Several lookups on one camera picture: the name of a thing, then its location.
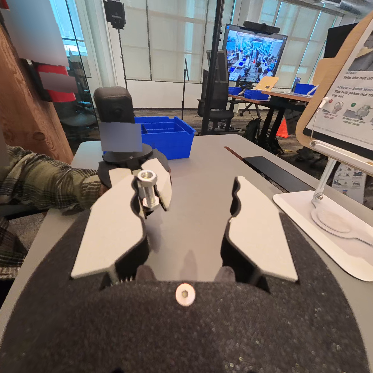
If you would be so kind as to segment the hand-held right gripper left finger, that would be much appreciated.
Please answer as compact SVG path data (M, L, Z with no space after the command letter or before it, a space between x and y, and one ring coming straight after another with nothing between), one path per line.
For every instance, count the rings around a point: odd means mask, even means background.
M137 182L128 175L92 206L71 277L107 274L113 284L129 281L149 254Z

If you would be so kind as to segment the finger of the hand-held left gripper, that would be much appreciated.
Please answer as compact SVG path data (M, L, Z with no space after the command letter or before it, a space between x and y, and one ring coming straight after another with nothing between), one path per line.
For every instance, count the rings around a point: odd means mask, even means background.
M150 170L157 176L155 190L159 197L162 208L168 211L172 199L172 186L170 173L165 169L158 159L147 160L142 165L142 170Z
M115 168L109 170L111 189L115 191L137 191L135 175L130 169Z

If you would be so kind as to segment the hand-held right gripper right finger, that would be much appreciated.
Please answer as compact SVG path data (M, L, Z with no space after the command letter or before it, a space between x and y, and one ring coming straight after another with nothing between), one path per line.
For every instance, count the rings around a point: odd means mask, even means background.
M297 283L299 278L273 202L244 176L232 187L230 217L224 230L220 256L237 283L266 284L268 277Z

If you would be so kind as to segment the silver hex nut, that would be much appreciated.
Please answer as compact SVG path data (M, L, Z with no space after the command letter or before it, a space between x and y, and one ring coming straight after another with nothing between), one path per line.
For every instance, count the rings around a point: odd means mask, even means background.
M142 188L154 190L157 183L157 174L152 170L140 170L137 174L137 179Z

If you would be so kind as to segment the blue divided plastic bin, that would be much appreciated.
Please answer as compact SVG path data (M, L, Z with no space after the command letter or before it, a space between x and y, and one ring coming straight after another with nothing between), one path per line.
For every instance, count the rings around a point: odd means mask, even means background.
M185 159L190 155L195 129L177 116L135 117L141 125L142 143L163 153L168 160Z

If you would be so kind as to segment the white tablet stand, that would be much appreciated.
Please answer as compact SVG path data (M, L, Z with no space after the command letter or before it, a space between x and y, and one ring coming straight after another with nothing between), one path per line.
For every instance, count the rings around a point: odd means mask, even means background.
M310 148L329 157L316 190L276 194L273 201L346 273L372 282L372 226L324 193L337 161L372 174L372 156L364 157L314 138Z

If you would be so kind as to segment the dark backpack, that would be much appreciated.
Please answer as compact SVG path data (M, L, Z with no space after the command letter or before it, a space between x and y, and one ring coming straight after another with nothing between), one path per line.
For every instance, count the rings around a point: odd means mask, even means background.
M255 118L248 122L245 132L242 135L243 138L247 139L250 142L253 142L255 144L258 143L259 134L260 134L260 124L261 119Z

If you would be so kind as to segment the wooden pillar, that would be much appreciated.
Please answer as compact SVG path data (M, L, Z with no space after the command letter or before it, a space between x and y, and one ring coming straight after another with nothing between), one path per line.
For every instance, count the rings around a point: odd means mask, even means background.
M53 103L40 100L0 27L0 111L5 142L71 164L73 153Z

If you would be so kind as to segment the black office chair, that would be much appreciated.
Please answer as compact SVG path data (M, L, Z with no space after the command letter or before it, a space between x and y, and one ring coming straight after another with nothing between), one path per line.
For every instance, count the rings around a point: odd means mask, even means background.
M208 70L203 70L203 82L201 98L198 99L197 114L199 117L203 117L204 114L204 102L207 90L207 79ZM226 109L228 103L228 89L229 84L227 82L215 82L213 89L213 97L211 102L211 109L209 113L209 122L212 123L212 128L208 129L208 134L218 134L220 131L217 130L218 123L228 124L229 120L234 118L234 113Z

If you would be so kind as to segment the orange traffic cone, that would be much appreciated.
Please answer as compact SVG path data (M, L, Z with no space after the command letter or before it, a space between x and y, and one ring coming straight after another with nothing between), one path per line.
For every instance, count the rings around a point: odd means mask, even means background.
M286 117L283 117L277 132L276 137L280 138L288 138L292 134L292 124L289 119L286 119Z

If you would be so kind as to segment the printed instruction leaflet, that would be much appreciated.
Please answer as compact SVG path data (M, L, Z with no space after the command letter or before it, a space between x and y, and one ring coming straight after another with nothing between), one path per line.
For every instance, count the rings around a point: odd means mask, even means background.
M366 176L361 170L341 163L334 174L332 188L363 204Z

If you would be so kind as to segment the black light panel on stand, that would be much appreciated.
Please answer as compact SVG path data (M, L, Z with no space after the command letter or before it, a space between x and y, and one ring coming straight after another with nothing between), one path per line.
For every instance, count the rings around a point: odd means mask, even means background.
M117 1L117 0L104 0L103 3L104 3L106 21L110 23L113 29L116 29L118 32L119 46L120 46L120 58L122 61L125 88L128 89L128 82L127 82L127 77L126 77L124 54L123 54L123 47L122 47L122 38L120 34L120 31L123 30L124 26L126 25L124 4L121 1Z

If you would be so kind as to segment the small wooden tablet board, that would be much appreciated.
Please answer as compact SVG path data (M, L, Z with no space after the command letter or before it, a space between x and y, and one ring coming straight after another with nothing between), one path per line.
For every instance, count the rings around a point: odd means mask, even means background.
M271 91L278 80L279 77L264 76L254 89L258 91Z

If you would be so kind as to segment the wooden instruction board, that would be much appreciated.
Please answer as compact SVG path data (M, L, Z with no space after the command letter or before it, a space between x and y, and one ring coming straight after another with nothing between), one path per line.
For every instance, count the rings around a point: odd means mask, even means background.
M311 101L305 108L296 126L296 138L302 146L312 148L311 136L304 134L303 131L309 123L313 123L321 102L334 91L333 86L342 80L342 76L347 72L348 68L357 57L358 52L372 32L372 18L373 12L371 11L348 34L336 57L329 63L323 80L319 84L316 93L311 98Z

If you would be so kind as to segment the black metal post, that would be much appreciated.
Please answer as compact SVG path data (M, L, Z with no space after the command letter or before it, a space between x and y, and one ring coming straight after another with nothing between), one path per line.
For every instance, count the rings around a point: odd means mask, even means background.
M208 134L208 124L209 124L209 115L213 99L213 91L215 85L215 74L216 74L216 62L217 62L217 53L218 46L220 42L220 32L221 32L221 23L223 17L223 8L224 0L217 0L216 12L214 19L214 28L213 28L213 38L212 38L212 48L210 55L210 63L208 69L208 77L206 84L206 94L204 99L204 110L203 110L203 120L201 127L201 136Z

